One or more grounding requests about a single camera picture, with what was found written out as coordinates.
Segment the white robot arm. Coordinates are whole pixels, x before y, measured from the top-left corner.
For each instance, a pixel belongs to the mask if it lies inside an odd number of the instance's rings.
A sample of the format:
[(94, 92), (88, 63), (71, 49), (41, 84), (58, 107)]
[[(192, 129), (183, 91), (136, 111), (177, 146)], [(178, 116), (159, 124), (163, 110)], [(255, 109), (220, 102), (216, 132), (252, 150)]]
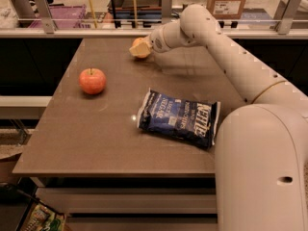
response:
[(247, 102), (218, 129), (218, 231), (308, 231), (307, 96), (225, 35), (201, 5), (188, 6), (130, 52), (139, 57), (194, 45), (208, 50)]

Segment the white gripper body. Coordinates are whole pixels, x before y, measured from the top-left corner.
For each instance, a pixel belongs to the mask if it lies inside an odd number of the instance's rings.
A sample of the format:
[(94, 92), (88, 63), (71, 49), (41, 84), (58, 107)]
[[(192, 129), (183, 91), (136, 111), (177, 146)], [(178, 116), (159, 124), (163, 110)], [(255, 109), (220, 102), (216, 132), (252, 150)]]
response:
[(156, 28), (149, 36), (151, 46), (155, 52), (164, 53), (173, 48), (172, 32), (168, 26)]

